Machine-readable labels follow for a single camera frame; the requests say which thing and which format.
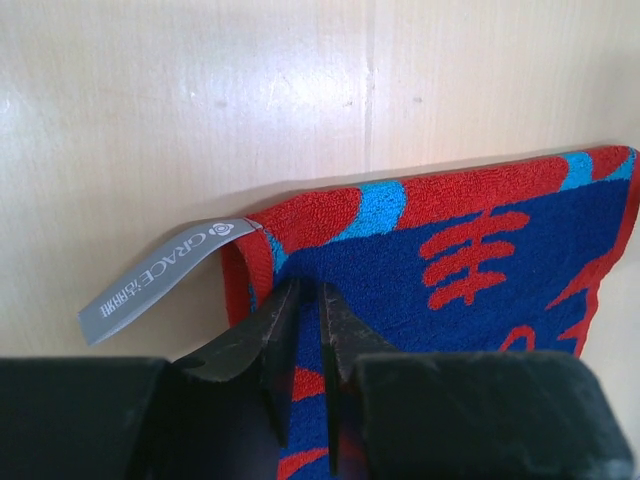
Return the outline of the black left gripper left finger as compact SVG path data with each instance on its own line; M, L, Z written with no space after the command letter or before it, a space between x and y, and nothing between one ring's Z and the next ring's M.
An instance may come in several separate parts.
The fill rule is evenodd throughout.
M301 288L176 361L1 362L5 479L273 479L289 436Z

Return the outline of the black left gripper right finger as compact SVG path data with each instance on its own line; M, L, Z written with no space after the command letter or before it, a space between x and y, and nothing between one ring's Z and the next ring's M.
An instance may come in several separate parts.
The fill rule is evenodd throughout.
M318 292L339 479L629 479L633 453L590 369L554 351L407 353Z

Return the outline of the red towel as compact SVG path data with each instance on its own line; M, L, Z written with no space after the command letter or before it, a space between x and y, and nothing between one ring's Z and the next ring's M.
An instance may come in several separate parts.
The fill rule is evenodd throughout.
M600 146L298 195L178 234L79 313L112 336L212 251L231 324L289 277L336 285L405 351L580 354L639 209L639 153Z

